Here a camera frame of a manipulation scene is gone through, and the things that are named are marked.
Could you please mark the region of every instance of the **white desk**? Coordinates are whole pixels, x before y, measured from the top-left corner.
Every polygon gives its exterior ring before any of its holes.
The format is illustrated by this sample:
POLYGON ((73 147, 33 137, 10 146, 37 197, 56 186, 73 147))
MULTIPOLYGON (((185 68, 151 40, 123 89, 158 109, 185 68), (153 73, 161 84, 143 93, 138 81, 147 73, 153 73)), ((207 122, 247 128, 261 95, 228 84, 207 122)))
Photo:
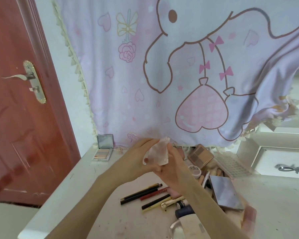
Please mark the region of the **white desk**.
MULTIPOLYGON (((95 151, 90 148, 19 234, 19 239, 46 237, 80 201, 95 179, 122 156, 115 151, 108 163, 94 162, 95 151)), ((148 173, 117 188, 104 205, 88 239, 170 238, 169 226, 176 220, 175 207, 167 212, 156 208, 141 214, 142 205, 162 195, 120 205, 120 198, 155 183, 162 181, 154 173, 148 173)), ((255 175, 236 179, 234 184, 258 212, 254 239, 299 238, 299 179, 255 175)))

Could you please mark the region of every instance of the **black pencil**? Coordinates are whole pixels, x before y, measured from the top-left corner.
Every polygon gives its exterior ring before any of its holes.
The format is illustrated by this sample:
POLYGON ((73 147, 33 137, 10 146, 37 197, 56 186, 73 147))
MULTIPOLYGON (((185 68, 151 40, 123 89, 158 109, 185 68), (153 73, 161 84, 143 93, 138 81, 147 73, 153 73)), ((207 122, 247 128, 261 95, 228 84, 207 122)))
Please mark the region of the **black pencil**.
POLYGON ((157 190, 158 190, 157 188, 151 188, 151 189, 148 189, 147 191, 145 191, 145 192, 143 192, 141 194, 137 194, 137 195, 135 195, 133 197, 129 197, 129 198, 125 199, 125 200, 121 200, 121 205, 126 204, 128 202, 131 202, 133 200, 139 199, 140 197, 142 197, 144 195, 147 195, 147 194, 150 194, 150 193, 153 193, 153 192, 155 192, 157 190))
POLYGON ((162 197, 160 197, 160 198, 158 198, 158 199, 156 199, 156 200, 154 200, 152 202, 149 202, 148 204, 142 206, 142 210, 144 210, 144 209, 146 209, 146 208, 148 208, 148 207, 150 207, 152 205, 155 205, 156 203, 158 203, 158 202, 160 202, 160 201, 162 201, 162 200, 164 200, 164 199, 166 199, 168 197, 170 197, 170 194, 164 195, 164 196, 162 196, 162 197))
POLYGON ((144 193, 144 192, 146 192, 146 191, 148 191, 148 190, 150 190, 150 189, 155 189, 155 188, 159 188, 159 187, 162 187, 162 186, 163 186, 163 184, 155 184, 155 185, 152 185, 152 186, 148 187, 147 189, 143 189, 143 190, 141 190, 141 191, 139 191, 139 192, 136 192, 136 193, 134 193, 134 194, 131 194, 131 195, 128 195, 128 196, 122 198, 121 201, 122 201, 122 200, 125 200, 125 199, 128 199, 128 198, 131 198, 131 197, 134 197, 134 196, 136 196, 136 195, 138 195, 138 194, 144 193))

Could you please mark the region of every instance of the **red pencil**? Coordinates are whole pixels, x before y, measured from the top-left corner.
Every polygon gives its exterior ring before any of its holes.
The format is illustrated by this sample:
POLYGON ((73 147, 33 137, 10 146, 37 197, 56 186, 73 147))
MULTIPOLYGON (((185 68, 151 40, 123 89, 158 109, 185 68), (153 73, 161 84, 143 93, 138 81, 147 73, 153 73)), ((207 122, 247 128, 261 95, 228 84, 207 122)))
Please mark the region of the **red pencil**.
POLYGON ((143 197, 140 197, 140 200, 142 201, 142 200, 145 200, 145 199, 151 198, 151 197, 153 197, 153 196, 155 196, 155 195, 158 195, 158 194, 164 193, 164 192, 166 192, 166 191, 167 191, 167 188, 168 188, 168 187, 166 187, 166 188, 163 188, 163 189, 160 189, 160 190, 158 190, 158 191, 155 191, 155 192, 153 192, 153 193, 150 193, 150 194, 148 194, 148 195, 144 195, 143 197))

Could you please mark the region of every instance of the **floor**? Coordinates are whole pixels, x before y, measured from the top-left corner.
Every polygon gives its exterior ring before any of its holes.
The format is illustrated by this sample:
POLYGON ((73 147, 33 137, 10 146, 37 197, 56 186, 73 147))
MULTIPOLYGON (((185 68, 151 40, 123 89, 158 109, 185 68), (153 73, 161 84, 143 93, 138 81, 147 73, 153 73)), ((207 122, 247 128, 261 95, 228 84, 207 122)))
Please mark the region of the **floor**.
POLYGON ((0 203, 0 239, 16 239, 38 210, 0 203))

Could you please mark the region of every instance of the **cartoon eye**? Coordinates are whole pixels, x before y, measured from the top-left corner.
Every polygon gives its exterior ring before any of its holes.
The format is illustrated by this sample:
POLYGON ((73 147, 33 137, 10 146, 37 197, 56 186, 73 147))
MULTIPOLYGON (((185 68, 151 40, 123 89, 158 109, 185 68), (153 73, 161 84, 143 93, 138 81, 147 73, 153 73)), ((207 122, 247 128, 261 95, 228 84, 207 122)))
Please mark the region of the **cartoon eye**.
POLYGON ((173 24, 177 21, 177 13, 175 10, 170 10, 168 13, 168 19, 173 24))

